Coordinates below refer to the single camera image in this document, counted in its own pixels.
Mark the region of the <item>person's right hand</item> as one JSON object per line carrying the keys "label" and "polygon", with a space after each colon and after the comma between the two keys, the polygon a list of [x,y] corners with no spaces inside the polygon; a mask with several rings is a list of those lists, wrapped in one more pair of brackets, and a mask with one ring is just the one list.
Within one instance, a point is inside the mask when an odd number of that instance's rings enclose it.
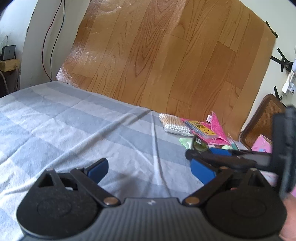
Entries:
{"label": "person's right hand", "polygon": [[287,219],[280,232],[280,237],[283,240],[296,240],[296,198],[295,188],[289,193],[283,201],[287,210]]}

